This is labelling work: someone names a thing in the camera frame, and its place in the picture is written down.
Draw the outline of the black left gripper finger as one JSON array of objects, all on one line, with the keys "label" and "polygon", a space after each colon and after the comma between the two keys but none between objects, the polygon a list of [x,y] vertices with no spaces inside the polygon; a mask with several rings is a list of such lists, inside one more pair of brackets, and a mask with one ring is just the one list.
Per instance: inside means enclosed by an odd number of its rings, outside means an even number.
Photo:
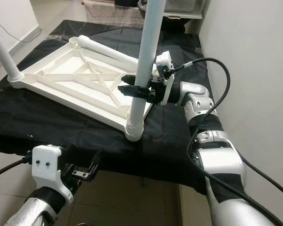
[{"label": "black left gripper finger", "polygon": [[102,162],[103,152],[98,151],[94,154],[90,161],[90,166],[88,168],[88,173],[90,176],[96,176],[99,171],[99,165]]}]

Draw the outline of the white plastic table leg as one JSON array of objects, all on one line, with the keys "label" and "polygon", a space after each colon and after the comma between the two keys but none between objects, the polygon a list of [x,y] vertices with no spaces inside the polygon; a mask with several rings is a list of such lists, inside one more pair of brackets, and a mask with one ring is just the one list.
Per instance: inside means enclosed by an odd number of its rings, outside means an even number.
[{"label": "white plastic table leg", "polygon": [[[155,62],[156,50],[166,0],[148,0],[141,35],[139,62],[135,85],[147,89]],[[125,127],[125,137],[132,142],[140,140],[144,130],[144,110],[147,102],[141,97],[134,97]]]},{"label": "white plastic table leg", "polygon": [[108,57],[114,58],[120,62],[129,63],[134,66],[137,66],[137,63],[139,62],[137,58],[134,58],[132,56],[128,56],[127,54],[124,54],[122,52],[116,51],[113,48],[107,47],[103,44],[100,44],[94,40],[91,40],[87,36],[78,36],[78,43],[80,47],[88,49],[90,51],[95,51],[101,54],[104,54]]},{"label": "white plastic table leg", "polygon": [[24,74],[17,68],[12,56],[9,54],[8,50],[0,42],[0,63],[4,67],[6,73],[8,74],[9,82],[20,81],[24,78]]}]

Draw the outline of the white plastic children table top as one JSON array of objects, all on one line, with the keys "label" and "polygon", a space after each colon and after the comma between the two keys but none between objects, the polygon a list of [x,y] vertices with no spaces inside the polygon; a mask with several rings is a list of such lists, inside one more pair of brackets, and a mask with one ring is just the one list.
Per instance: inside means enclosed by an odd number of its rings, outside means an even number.
[{"label": "white plastic children table top", "polygon": [[[10,82],[16,89],[28,89],[56,103],[122,131],[132,105],[118,86],[122,77],[136,74],[137,66],[80,47],[77,37],[49,55],[21,70],[24,78]],[[152,104],[147,103],[144,119]]]}]

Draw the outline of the black tablecloth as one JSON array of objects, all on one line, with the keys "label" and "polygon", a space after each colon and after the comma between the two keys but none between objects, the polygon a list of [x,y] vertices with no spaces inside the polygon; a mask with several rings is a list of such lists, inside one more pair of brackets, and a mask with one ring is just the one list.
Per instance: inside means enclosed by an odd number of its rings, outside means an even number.
[{"label": "black tablecloth", "polygon": [[[28,68],[80,35],[137,57],[142,29],[64,20],[17,67]],[[161,51],[169,51],[177,65],[204,57],[197,34],[161,32]],[[15,89],[6,78],[0,81],[1,153],[23,155],[38,145],[65,146],[73,148],[66,154],[68,163],[87,167],[99,151],[101,170],[177,183],[206,194],[204,179],[186,154],[192,131],[183,108],[158,105],[146,116],[142,139],[129,142],[112,126],[28,89]]]}]

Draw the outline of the beige table cover cloth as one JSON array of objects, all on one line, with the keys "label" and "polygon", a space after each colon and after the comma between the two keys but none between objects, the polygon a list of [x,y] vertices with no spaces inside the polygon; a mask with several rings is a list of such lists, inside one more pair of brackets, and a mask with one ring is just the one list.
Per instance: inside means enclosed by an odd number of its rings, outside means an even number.
[{"label": "beige table cover cloth", "polygon": [[114,0],[81,0],[87,21],[94,24],[142,28],[144,16],[137,7],[116,6]]}]

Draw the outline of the black wok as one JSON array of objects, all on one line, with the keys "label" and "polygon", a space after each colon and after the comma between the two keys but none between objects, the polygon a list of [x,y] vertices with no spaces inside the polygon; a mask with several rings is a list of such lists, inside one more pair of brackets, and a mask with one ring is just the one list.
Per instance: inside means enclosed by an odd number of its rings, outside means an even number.
[{"label": "black wok", "polygon": [[184,33],[185,25],[189,23],[189,21],[191,21],[191,19],[189,18],[170,18],[169,16],[164,16],[162,19],[160,31],[167,33]]}]

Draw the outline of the black bag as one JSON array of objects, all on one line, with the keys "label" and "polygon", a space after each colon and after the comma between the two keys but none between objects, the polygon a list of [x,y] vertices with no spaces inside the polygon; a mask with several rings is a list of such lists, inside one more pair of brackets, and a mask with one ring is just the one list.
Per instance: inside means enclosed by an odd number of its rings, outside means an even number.
[{"label": "black bag", "polygon": [[118,7],[137,7],[139,0],[114,0],[114,5]]}]

